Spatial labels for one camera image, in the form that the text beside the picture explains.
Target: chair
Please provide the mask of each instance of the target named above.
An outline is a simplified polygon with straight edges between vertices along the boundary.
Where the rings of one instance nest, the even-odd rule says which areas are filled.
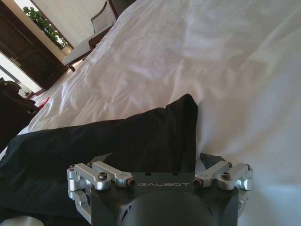
[[[0,78],[0,153],[39,111],[34,101],[18,94],[19,89],[16,83]]]
[[[106,0],[103,8],[91,18],[94,34],[83,40],[68,54],[63,64],[75,71],[72,64],[88,56],[97,43],[109,32],[118,16],[135,0]]]

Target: white duvet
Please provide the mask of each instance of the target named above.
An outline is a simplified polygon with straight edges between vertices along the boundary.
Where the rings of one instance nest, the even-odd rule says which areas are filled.
[[[300,0],[138,0],[22,133],[122,119],[186,93],[202,107],[197,160],[254,168],[239,225],[300,225]]]

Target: window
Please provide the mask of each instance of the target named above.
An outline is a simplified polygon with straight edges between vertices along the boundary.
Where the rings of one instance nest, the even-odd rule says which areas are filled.
[[[59,49],[68,45],[62,34],[30,0],[15,0],[15,2]]]

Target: logo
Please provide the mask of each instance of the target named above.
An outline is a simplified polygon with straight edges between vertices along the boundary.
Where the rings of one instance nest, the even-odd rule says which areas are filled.
[[[153,187],[180,187],[180,186],[187,186],[190,183],[162,183],[162,184],[158,184],[158,183],[139,183],[138,186],[141,187],[149,187],[149,186],[153,186]]]

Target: metal bracket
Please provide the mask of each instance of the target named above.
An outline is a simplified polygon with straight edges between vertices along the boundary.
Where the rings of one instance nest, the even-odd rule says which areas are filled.
[[[217,179],[221,173],[228,171],[229,168],[230,164],[228,162],[219,161],[217,164],[205,171],[196,173],[193,184],[195,187],[210,187],[212,185],[212,181]]]
[[[96,161],[92,164],[92,169],[97,172],[105,172],[111,177],[115,185],[118,187],[134,187],[135,180],[129,172],[122,172],[112,166],[109,166],[102,161]]]
[[[94,186],[96,190],[107,190],[111,186],[111,178],[99,179],[98,172],[80,163],[67,170],[68,190],[77,191]]]
[[[78,191],[68,191],[69,198],[75,201],[75,206],[77,211],[91,223],[91,207],[88,203],[87,196],[81,190]]]
[[[243,190],[252,189],[253,169],[243,163],[237,164],[229,172],[222,173],[217,178],[218,187],[222,190],[233,190],[234,186]]]
[[[68,196],[75,201],[77,211],[91,223],[91,207],[87,201],[91,187],[95,190],[107,190],[111,186],[111,180],[118,187],[134,187],[135,180],[129,172],[122,172],[101,161],[88,163],[89,166],[79,163],[71,165],[67,169]]]
[[[251,197],[253,184],[253,169],[248,164],[239,163],[231,168],[231,163],[220,161],[203,172],[195,174],[195,187],[210,187],[217,179],[218,187],[222,190],[239,189],[238,217],[246,207],[246,201]]]

